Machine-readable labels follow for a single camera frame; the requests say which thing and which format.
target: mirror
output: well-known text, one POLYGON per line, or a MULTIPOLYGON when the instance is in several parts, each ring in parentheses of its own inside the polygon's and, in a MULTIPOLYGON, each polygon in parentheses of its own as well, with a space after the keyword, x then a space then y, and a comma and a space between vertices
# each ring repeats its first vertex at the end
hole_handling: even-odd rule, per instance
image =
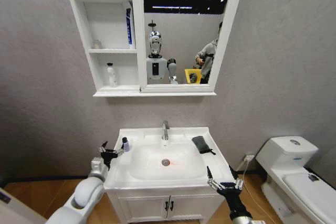
POLYGON ((227 0, 144 0, 148 84, 207 84, 227 0))

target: toilet tank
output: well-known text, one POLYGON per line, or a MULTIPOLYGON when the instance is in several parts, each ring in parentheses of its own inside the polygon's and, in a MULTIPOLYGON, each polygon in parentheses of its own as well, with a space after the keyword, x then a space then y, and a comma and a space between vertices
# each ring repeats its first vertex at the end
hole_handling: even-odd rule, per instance
POLYGON ((256 159, 265 169, 298 169, 318 148, 301 136, 273 137, 261 148, 256 159))

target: power cord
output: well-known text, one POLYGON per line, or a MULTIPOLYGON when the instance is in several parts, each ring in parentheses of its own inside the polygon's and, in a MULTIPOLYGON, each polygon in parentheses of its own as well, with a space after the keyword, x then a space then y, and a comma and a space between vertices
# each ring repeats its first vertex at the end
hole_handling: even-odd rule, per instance
MULTIPOLYGON (((245 170, 243 172, 243 181, 244 181, 244 176, 245 176, 245 173, 246 173, 246 170, 248 168, 248 165, 250 163, 250 161, 245 161, 247 164, 246 164, 246 167, 245 167, 245 170)), ((270 220, 274 223, 274 224, 277 224, 273 219, 272 217, 258 204, 258 202, 254 199, 254 197, 252 196, 252 194, 250 193, 250 191, 248 190, 247 186, 246 186, 246 183, 244 183, 244 186, 246 188, 246 191, 248 192, 248 194, 250 194, 252 200, 254 201, 254 203, 268 216, 268 218, 270 218, 270 220)))

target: white sink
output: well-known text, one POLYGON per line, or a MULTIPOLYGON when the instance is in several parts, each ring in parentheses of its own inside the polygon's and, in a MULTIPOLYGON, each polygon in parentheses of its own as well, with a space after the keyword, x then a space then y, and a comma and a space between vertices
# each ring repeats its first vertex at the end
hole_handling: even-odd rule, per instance
POLYGON ((131 164, 131 175, 143 180, 201 178, 206 171, 197 148, 189 143, 137 146, 133 150, 131 164))
POLYGON ((207 127, 170 128, 167 141, 161 135, 161 128, 120 129, 114 149, 127 137, 130 151, 112 160, 105 189, 208 186, 206 166, 217 181, 234 182, 207 127), (195 136, 203 136, 216 155, 200 154, 192 142, 195 136))

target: person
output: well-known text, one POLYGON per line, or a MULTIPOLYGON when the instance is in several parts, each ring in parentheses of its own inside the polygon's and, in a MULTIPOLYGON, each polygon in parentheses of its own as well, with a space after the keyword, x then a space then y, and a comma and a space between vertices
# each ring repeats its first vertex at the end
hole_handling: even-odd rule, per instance
MULTIPOLYGON (((218 34, 221 32, 223 22, 219 24, 218 34)), ((218 39, 211 41, 207 44, 201 51, 195 56, 195 60, 201 68, 201 82, 200 84, 207 84, 209 82, 210 72, 212 63, 214 61, 214 56, 216 54, 218 39)))

